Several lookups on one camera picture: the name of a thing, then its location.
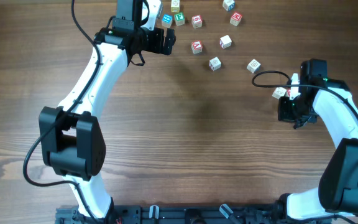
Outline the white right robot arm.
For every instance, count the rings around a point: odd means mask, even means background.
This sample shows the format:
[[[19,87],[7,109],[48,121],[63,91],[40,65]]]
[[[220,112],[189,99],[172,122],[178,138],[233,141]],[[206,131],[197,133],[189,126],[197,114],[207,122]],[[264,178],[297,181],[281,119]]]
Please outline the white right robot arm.
[[[300,128],[321,118],[336,150],[317,188],[287,196],[287,216],[358,216],[358,110],[349,87],[328,78],[326,61],[318,59],[304,61],[291,83],[290,96],[279,99],[278,120]]]

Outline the plain red trimmed block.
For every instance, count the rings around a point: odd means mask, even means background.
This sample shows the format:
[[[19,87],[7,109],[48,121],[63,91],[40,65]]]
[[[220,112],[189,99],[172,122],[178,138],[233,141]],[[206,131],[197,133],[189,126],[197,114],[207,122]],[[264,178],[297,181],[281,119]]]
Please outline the plain red trimmed block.
[[[215,70],[221,68],[221,65],[222,65],[222,63],[218,57],[212,58],[209,61],[209,67],[212,71],[215,71]]]

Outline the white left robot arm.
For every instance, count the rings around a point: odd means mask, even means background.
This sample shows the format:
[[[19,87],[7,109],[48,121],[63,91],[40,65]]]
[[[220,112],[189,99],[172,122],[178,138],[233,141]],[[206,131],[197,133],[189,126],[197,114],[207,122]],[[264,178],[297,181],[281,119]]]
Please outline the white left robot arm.
[[[155,23],[160,1],[118,1],[116,14],[94,37],[91,58],[71,92],[56,108],[39,115],[40,138],[46,166],[69,184],[78,205],[59,208],[57,223],[120,223],[121,214],[101,177],[106,144],[99,117],[118,78],[142,52],[170,55],[176,37],[173,29]]]

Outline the red edged plain block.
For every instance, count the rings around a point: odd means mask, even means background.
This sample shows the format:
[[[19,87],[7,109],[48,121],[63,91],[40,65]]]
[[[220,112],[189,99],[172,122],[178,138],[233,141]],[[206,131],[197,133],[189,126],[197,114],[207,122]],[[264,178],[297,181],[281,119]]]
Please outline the red edged plain block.
[[[232,40],[229,35],[225,35],[220,38],[219,44],[223,49],[226,49],[231,46]]]

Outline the plain wooden picture block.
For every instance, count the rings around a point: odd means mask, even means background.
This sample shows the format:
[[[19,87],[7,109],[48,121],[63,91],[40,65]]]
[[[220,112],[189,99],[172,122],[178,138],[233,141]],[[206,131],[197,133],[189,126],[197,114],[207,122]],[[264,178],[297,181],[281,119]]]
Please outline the plain wooden picture block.
[[[272,96],[279,100],[281,97],[288,96],[288,90],[284,87],[277,87]]]

